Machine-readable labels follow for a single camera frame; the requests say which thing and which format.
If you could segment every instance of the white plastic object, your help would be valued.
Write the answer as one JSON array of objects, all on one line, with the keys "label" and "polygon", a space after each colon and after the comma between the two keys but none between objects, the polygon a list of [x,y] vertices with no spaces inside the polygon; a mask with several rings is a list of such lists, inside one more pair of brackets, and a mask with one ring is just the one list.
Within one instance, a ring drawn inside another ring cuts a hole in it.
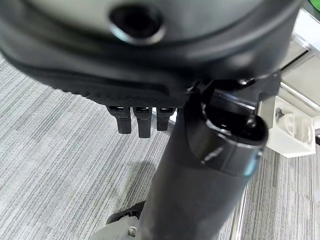
[{"label": "white plastic object", "polygon": [[[276,109],[284,115],[293,114],[295,118],[294,135],[289,134],[276,120]],[[269,128],[269,139],[266,146],[287,158],[301,157],[316,153],[315,127],[313,119],[278,96],[262,102],[258,115]]]}]

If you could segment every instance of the gray carpet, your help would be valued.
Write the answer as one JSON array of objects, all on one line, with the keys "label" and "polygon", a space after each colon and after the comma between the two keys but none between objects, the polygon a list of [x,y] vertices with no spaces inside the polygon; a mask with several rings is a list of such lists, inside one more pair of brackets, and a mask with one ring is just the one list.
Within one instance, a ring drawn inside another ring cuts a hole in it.
[{"label": "gray carpet", "polygon": [[[120,135],[106,108],[52,90],[0,56],[0,239],[86,240],[145,199],[168,132]],[[267,150],[249,185],[243,239],[320,239],[319,158]],[[219,234],[230,236],[231,215]]]}]

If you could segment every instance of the black cylinder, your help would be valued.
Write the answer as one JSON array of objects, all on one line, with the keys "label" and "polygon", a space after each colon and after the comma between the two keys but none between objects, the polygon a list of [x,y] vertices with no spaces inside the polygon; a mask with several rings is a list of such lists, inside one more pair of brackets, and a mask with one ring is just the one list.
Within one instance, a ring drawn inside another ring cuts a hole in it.
[{"label": "black cylinder", "polygon": [[233,123],[213,125],[206,111],[214,109],[199,102],[180,111],[141,214],[138,240],[212,240],[257,169],[268,138],[261,118],[248,124],[236,116],[235,125],[247,129],[235,135]]}]

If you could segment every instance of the adjustment lever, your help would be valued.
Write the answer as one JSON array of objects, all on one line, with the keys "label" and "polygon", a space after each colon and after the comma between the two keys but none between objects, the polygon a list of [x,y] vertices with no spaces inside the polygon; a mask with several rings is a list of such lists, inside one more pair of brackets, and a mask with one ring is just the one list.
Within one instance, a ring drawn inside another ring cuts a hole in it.
[{"label": "adjustment lever", "polygon": [[156,108],[156,129],[167,131],[170,117],[175,113],[175,108],[157,107]]},{"label": "adjustment lever", "polygon": [[131,133],[131,114],[130,107],[107,106],[109,113],[115,117],[120,134]]},{"label": "adjustment lever", "polygon": [[150,138],[152,107],[134,107],[133,112],[138,122],[139,138]]}]

